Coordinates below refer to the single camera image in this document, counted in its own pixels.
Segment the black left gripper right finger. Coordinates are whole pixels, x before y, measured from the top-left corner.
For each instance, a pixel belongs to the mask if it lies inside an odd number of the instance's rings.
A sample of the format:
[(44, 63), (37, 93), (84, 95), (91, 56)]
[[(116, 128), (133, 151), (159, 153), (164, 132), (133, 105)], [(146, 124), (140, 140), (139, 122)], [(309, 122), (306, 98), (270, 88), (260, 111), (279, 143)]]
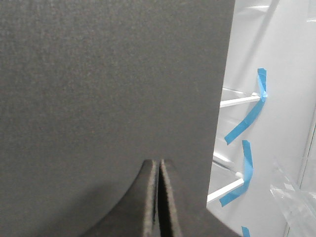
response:
[(162, 237), (238, 237), (239, 234), (198, 204), (171, 160), (161, 160), (158, 219)]

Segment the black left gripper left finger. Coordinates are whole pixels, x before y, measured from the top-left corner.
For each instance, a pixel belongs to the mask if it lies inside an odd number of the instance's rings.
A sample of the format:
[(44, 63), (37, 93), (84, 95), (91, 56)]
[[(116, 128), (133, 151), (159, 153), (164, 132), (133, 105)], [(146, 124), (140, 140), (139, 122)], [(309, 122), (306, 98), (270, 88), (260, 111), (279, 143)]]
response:
[(150, 237), (156, 213), (157, 163), (145, 160), (119, 202), (83, 237)]

